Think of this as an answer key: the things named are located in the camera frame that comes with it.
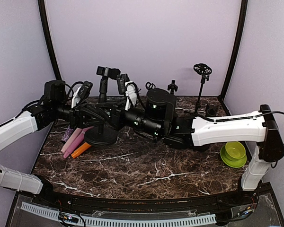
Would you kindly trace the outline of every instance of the brown marble surface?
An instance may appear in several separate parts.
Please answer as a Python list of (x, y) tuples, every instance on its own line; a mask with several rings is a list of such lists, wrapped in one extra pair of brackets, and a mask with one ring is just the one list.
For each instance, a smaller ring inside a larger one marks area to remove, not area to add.
[[(178, 97), (177, 113), (194, 110), (196, 97)], [(219, 105), (216, 97), (201, 98)], [(225, 115), (219, 106), (218, 116)], [(176, 150), (141, 138), (128, 127), (118, 132), (117, 143), (91, 147), (76, 159), (64, 159), (60, 142), (68, 124), (54, 125), (33, 173), (44, 176), (57, 192), (114, 199), (172, 199), (235, 190), (245, 167), (234, 169), (220, 158), (222, 143), (205, 152)]]

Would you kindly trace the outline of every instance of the green saucer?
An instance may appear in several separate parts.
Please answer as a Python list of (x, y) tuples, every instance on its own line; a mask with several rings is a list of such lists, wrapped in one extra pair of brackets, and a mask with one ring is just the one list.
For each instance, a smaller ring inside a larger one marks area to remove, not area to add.
[(231, 160), (229, 160), (229, 159), (226, 157), (225, 153), (226, 153), (226, 149), (225, 149), (225, 145), (224, 145), (224, 146), (221, 148), (220, 156), (221, 156), (223, 162), (224, 162), (226, 165), (228, 165), (228, 166), (230, 166), (230, 167), (232, 167), (232, 168), (241, 168), (241, 167), (243, 167), (243, 166), (245, 165), (245, 163), (246, 163), (246, 161), (247, 161), (246, 155), (245, 155), (243, 158), (241, 158), (241, 159), (239, 159), (239, 160), (237, 160), (237, 161), (231, 161)]

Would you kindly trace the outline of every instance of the yellow-green bowl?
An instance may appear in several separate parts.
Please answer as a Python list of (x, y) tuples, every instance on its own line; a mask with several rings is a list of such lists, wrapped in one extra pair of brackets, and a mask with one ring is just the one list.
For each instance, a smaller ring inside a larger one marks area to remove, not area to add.
[(225, 145), (226, 157), (231, 161), (237, 161), (246, 155), (245, 147), (240, 142), (228, 142)]
[(245, 164), (246, 164), (246, 162), (247, 162), (247, 157), (246, 157), (246, 155), (243, 157), (243, 158), (241, 158), (241, 159), (236, 159), (236, 161), (232, 161), (232, 160), (229, 160), (228, 158), (227, 158), (227, 156), (226, 156), (226, 149), (225, 149), (225, 145), (221, 148), (221, 152), (220, 152), (220, 156), (221, 156), (221, 159), (222, 159), (222, 161), (226, 164), (226, 165), (228, 165), (228, 166), (230, 166), (230, 167), (232, 167), (232, 168), (241, 168), (241, 167), (243, 167)]

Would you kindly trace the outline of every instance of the pink object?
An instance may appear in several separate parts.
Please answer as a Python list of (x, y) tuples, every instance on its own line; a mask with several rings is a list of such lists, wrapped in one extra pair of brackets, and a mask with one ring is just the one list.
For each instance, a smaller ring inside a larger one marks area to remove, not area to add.
[(93, 126), (85, 128), (81, 131), (79, 136), (71, 143), (71, 145), (66, 149), (63, 158), (67, 158), (69, 155), (71, 155), (74, 150), (80, 145), (80, 143), (84, 140), (84, 134), (88, 129), (91, 129)]
[(65, 153), (67, 148), (74, 142), (74, 140), (80, 135), (82, 132), (82, 129), (77, 128), (71, 135), (71, 137), (66, 141), (66, 143), (63, 145), (61, 152)]

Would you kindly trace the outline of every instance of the white wall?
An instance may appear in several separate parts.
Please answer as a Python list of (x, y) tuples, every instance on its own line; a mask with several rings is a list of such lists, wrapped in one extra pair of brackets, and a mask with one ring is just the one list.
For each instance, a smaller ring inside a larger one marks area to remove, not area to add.
[[(145, 94), (151, 81), (177, 95), (198, 95), (200, 76), (192, 69), (213, 69), (203, 95), (220, 94), (236, 34), (240, 0), (47, 0), (47, 15), (64, 80), (94, 83), (97, 66), (128, 73)], [(118, 95), (110, 81), (108, 94)]]
[[(284, 111), (284, 0), (249, 1), (242, 43), (225, 103), (232, 114), (269, 104)], [(284, 138), (284, 117), (276, 115)], [(284, 215), (284, 158), (264, 177)]]
[[(0, 123), (43, 94), (54, 74), (37, 1), (0, 0)], [(0, 164), (30, 173), (48, 129), (26, 136), (0, 152)], [(5, 226), (14, 192), (0, 188), (0, 227)]]

